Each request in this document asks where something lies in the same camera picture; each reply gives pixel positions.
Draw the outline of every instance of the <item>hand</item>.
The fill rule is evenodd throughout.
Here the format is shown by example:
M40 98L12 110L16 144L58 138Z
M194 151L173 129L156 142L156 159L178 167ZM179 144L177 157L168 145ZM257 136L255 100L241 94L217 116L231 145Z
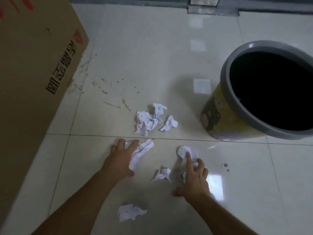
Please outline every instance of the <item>hand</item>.
M183 188L177 188L172 192L175 197L183 196L188 203L196 201L203 194L210 196L209 185L206 181L209 171L204 168L204 163L198 159L198 166L194 169L190 153L186 153L187 173L186 183Z
M138 147L138 144L139 140L135 140L129 145L128 149L125 149L125 140L120 139L117 146L111 146L111 153L105 159L100 171L113 183L117 183L127 176L133 176L134 172L128 166L131 155Z

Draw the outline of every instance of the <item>forearm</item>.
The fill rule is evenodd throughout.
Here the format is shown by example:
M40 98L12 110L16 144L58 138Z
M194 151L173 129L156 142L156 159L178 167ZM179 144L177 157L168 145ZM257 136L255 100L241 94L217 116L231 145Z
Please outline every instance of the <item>forearm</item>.
M33 235L90 234L100 208L114 186L115 183L104 172L97 172L51 214Z
M257 235L208 195L190 201L214 235Z

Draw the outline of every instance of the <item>trash can opening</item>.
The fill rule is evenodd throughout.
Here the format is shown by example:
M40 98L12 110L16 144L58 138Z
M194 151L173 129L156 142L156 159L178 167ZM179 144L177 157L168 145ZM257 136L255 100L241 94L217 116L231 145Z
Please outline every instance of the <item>trash can opening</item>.
M270 52L249 52L230 66L230 83L241 104L274 127L313 128L313 68L304 60Z

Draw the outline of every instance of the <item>gray trash can rim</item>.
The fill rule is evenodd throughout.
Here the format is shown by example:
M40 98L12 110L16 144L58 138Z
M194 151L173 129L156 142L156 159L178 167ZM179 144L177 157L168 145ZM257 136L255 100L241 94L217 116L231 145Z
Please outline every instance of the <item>gray trash can rim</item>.
M231 64L237 57L245 53L255 51L265 51L279 54L293 61L305 62L313 68L313 58L310 55L285 43L269 40L258 40L241 45L236 50L234 50L225 61L220 76L220 84L223 95L232 111L234 111L234 113L239 118L244 120L251 127L272 137L295 140L313 135L313 129L303 131L291 131L269 125L268 123L265 123L264 121L251 114L236 97L229 78Z

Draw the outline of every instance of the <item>person's left arm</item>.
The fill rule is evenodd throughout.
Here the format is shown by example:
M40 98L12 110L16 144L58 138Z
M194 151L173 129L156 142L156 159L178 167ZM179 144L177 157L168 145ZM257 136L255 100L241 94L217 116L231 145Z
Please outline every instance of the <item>person's left arm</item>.
M52 213L32 235L90 234L103 202L116 183L134 175L129 169L129 162L138 143L139 140L136 140L125 149L125 140L120 139L118 146L113 145L101 170Z

